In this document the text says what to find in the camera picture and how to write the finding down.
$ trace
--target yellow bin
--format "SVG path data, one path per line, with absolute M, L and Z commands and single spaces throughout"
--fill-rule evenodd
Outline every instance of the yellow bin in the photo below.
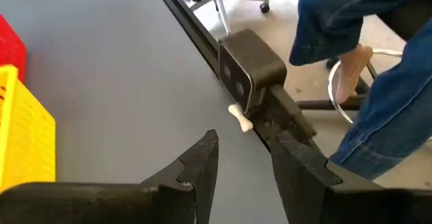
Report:
M 55 181 L 55 120 L 18 80 L 0 67 L 0 192 L 30 181 Z

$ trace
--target red bin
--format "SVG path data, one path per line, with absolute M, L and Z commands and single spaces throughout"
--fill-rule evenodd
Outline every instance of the red bin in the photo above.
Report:
M 18 78 L 24 83 L 26 77 L 26 46 L 0 14 L 0 65 L 7 64 L 18 68 Z

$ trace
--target gray tabletop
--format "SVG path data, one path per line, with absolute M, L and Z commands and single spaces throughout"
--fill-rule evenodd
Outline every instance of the gray tabletop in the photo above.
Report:
M 57 180 L 138 183 L 209 129 L 211 223 L 287 223 L 269 153 L 162 0 L 0 0 L 26 85 L 57 121 Z

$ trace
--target white plastic part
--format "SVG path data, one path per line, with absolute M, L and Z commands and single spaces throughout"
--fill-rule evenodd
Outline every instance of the white plastic part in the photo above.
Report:
M 242 128 L 243 133 L 248 132 L 249 130 L 254 128 L 254 124 L 247 119 L 243 113 L 239 104 L 230 105 L 228 107 L 228 111 L 237 118 L 238 123 L 240 123 L 240 127 Z

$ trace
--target human foot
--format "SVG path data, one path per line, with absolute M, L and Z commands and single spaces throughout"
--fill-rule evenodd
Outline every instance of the human foot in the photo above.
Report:
M 369 46 L 359 45 L 355 50 L 341 56 L 339 81 L 337 83 L 336 102 L 341 104 L 354 92 L 358 79 L 366 64 L 371 60 L 373 50 Z

